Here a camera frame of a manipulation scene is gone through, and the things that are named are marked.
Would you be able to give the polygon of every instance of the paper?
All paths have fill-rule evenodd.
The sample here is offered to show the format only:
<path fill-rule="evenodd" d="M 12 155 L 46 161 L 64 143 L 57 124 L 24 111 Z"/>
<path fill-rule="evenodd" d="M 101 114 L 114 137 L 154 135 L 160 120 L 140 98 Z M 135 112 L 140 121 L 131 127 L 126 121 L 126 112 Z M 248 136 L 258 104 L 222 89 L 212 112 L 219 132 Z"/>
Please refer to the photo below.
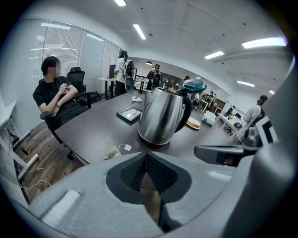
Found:
<path fill-rule="evenodd" d="M 138 97 L 137 99 L 135 98 L 135 96 L 131 97 L 133 102 L 140 102 L 142 99 L 140 99 L 140 97 Z"/>
<path fill-rule="evenodd" d="M 131 150 L 131 146 L 128 145 L 128 144 L 126 144 L 125 147 L 124 147 L 124 149 L 127 150 L 127 151 L 130 151 Z"/>
<path fill-rule="evenodd" d="M 115 64 L 115 58 L 111 57 L 110 65 L 114 65 L 114 64 Z"/>

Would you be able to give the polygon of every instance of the man's hand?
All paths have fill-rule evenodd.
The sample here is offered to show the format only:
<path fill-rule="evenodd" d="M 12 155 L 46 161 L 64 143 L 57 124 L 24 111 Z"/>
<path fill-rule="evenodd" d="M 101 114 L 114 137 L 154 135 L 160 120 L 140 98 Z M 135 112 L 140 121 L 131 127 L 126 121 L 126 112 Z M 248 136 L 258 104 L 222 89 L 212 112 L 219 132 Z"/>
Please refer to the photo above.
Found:
<path fill-rule="evenodd" d="M 59 87 L 59 91 L 58 93 L 60 95 L 64 94 L 66 92 L 68 92 L 68 85 L 67 84 L 61 84 L 60 87 Z"/>
<path fill-rule="evenodd" d="M 54 110 L 52 111 L 52 117 L 57 116 L 57 113 L 59 110 L 60 110 L 60 108 L 58 106 L 55 106 Z"/>

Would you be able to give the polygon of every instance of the person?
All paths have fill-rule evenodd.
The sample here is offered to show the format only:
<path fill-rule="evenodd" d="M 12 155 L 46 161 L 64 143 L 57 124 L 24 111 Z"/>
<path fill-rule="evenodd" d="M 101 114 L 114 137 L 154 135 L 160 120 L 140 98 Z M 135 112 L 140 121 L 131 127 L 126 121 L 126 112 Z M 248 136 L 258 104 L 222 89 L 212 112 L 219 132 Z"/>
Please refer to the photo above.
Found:
<path fill-rule="evenodd" d="M 231 106 L 228 111 L 225 113 L 225 117 L 230 116 L 231 114 L 233 114 L 233 110 L 235 109 L 235 106 Z"/>
<path fill-rule="evenodd" d="M 185 79 L 184 79 L 184 82 L 182 84 L 182 87 L 184 87 L 184 84 L 188 83 L 188 82 L 191 82 L 191 79 L 189 76 L 186 76 Z"/>
<path fill-rule="evenodd" d="M 43 112 L 51 112 L 54 128 L 58 128 L 72 118 L 88 110 L 72 99 L 78 90 L 70 84 L 67 77 L 59 76 L 60 61 L 50 56 L 44 59 L 41 65 L 44 79 L 33 93 L 33 98 Z"/>
<path fill-rule="evenodd" d="M 162 72 L 159 71 L 160 65 L 156 64 L 154 66 L 154 70 L 151 70 L 148 75 L 147 78 L 149 79 L 148 83 L 147 83 L 147 90 L 152 90 L 152 86 L 153 87 L 159 87 L 160 83 L 163 79 L 163 74 Z"/>
<path fill-rule="evenodd" d="M 267 101 L 267 99 L 268 97 L 266 95 L 262 95 L 257 101 L 257 104 L 248 110 L 248 112 L 244 116 L 244 121 L 246 122 L 246 124 L 236 133 L 238 142 L 242 142 L 244 140 L 245 131 L 250 126 L 254 126 L 261 118 L 265 116 L 265 113 L 261 106 L 265 103 L 265 101 Z"/>
<path fill-rule="evenodd" d="M 116 68 L 115 68 L 115 74 L 116 74 L 116 88 L 115 88 L 115 94 L 116 96 L 122 95 L 126 93 L 125 89 L 125 75 L 123 75 L 123 68 L 125 63 L 129 60 L 129 57 L 127 55 L 126 51 L 121 51 L 120 57 L 117 60 Z"/>

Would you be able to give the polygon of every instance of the chair armrest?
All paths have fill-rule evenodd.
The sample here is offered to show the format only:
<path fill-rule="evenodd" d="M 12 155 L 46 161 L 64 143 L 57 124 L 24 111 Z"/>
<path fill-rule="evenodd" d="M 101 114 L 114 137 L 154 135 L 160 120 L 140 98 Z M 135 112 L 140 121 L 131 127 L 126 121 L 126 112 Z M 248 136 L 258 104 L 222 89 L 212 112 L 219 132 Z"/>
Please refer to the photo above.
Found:
<path fill-rule="evenodd" d="M 39 115 L 39 117 L 41 118 L 41 120 L 46 120 L 49 119 L 52 116 L 51 112 L 45 111 L 42 114 Z"/>
<path fill-rule="evenodd" d="M 96 93 L 96 92 L 84 92 L 84 93 L 82 93 L 82 96 L 83 96 L 83 95 L 91 95 L 91 94 L 93 94 L 93 93 Z"/>

